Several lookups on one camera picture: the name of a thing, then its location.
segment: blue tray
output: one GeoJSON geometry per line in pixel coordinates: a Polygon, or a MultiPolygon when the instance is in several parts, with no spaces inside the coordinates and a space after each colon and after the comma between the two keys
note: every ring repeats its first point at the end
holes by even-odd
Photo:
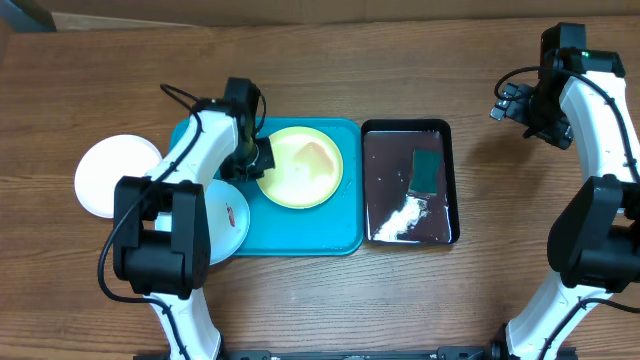
{"type": "MultiPolygon", "coordinates": [[[[169,149],[184,135],[187,126],[187,120],[178,124],[169,149]]],[[[249,233],[235,256],[349,255],[364,238],[360,128],[348,119],[266,118],[258,136],[290,126],[318,129],[338,145],[344,162],[340,186],[324,203],[293,210],[269,200],[255,181],[231,183],[245,196],[251,210],[249,233]]]]}

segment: dark green sponge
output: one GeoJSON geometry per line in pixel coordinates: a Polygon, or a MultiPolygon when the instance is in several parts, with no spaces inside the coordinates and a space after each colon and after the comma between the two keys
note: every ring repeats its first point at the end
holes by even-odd
{"type": "Polygon", "coordinates": [[[442,162],[442,154],[439,152],[422,149],[413,151],[409,195],[424,197],[438,193],[440,162],[442,162]]]}

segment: yellow plate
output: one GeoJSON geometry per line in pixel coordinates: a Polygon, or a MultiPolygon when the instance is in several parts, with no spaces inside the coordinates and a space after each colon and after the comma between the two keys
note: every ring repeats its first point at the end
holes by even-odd
{"type": "Polygon", "coordinates": [[[333,195],[342,179],[342,154],[324,133],[303,126],[271,136],[275,169],[264,172],[258,186],[276,204],[307,209],[333,195]]]}

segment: wooden table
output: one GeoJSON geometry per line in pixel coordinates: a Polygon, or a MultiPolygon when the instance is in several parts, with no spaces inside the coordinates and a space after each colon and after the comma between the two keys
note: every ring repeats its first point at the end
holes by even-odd
{"type": "MultiPolygon", "coordinates": [[[[167,82],[221,96],[251,78],[269,115],[443,118],[453,129],[462,236],[451,248],[363,245],[347,257],[243,258],[205,285],[231,349],[409,350],[485,344],[548,271],[549,228],[580,187],[575,147],[525,141],[488,117],[493,86],[535,65],[560,19],[13,34],[0,70],[0,357],[130,359],[167,348],[149,306],[96,281],[111,227],[77,202],[78,161],[101,139],[160,149],[185,116],[167,82]]],[[[640,18],[584,22],[619,51],[640,129],[640,18]]],[[[535,81],[535,74],[517,80],[535,81]]],[[[109,284],[129,294],[108,266],[109,284]]],[[[614,298],[638,305],[640,288],[614,298]]],[[[585,359],[640,358],[640,317],[596,309],[569,338],[585,359]]]]}

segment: red mark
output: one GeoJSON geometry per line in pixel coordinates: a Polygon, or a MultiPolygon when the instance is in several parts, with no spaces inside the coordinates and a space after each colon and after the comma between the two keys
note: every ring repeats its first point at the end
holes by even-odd
{"type": "Polygon", "coordinates": [[[233,217],[233,209],[227,204],[227,213],[229,213],[229,224],[231,227],[236,227],[236,219],[233,217]]]}

